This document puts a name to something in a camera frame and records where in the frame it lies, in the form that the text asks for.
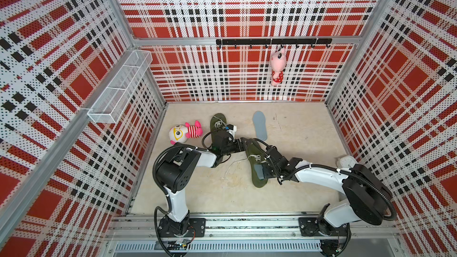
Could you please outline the green shoe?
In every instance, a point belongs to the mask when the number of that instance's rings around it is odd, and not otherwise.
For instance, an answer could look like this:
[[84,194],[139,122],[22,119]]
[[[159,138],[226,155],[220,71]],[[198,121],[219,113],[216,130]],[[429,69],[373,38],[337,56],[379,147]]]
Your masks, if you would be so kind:
[[210,121],[210,131],[225,129],[227,127],[226,116],[222,113],[214,114]]
[[265,153],[258,141],[247,143],[245,153],[251,167],[251,179],[256,188],[263,188],[268,180],[264,177],[262,163],[265,161]]

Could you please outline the light blue insole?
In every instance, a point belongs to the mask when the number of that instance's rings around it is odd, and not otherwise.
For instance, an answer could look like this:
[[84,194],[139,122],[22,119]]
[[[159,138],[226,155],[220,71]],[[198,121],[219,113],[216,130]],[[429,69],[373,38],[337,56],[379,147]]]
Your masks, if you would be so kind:
[[262,111],[256,111],[252,117],[253,126],[255,129],[256,138],[260,140],[267,140],[267,126],[266,126],[266,117]]

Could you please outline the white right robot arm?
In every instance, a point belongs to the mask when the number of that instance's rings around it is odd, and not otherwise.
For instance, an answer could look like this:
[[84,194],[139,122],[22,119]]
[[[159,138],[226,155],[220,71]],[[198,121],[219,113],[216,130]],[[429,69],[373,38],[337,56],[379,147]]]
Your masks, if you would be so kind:
[[345,195],[342,201],[323,206],[317,218],[322,232],[357,221],[379,226],[397,219],[392,192],[352,156],[341,158],[338,167],[331,167],[300,158],[286,159],[273,146],[253,168],[260,180],[317,184]]

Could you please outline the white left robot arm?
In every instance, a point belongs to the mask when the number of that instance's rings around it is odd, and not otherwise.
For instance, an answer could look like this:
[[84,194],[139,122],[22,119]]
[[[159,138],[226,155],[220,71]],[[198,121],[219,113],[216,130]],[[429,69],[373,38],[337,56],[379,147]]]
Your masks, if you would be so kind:
[[185,189],[197,167],[215,168],[223,163],[225,156],[246,150],[249,139],[236,139],[233,132],[228,127],[214,130],[202,138],[205,142],[209,135],[215,134],[211,146],[176,142],[159,154],[152,175],[166,197],[168,210],[164,214],[171,221],[182,223],[189,216]]

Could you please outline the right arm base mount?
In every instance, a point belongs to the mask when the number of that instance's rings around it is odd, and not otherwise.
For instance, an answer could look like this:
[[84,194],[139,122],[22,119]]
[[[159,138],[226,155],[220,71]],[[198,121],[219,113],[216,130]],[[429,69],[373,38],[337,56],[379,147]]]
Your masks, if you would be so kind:
[[298,219],[298,223],[302,237],[344,237],[348,233],[346,224],[332,227],[325,220],[318,220],[317,217],[301,217]]

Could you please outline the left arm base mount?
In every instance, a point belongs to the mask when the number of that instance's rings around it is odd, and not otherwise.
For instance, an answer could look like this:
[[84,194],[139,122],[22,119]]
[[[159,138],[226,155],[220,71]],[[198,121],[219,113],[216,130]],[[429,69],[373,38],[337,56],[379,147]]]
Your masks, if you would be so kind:
[[207,220],[205,218],[185,218],[177,222],[165,216],[158,225],[160,237],[204,237]]

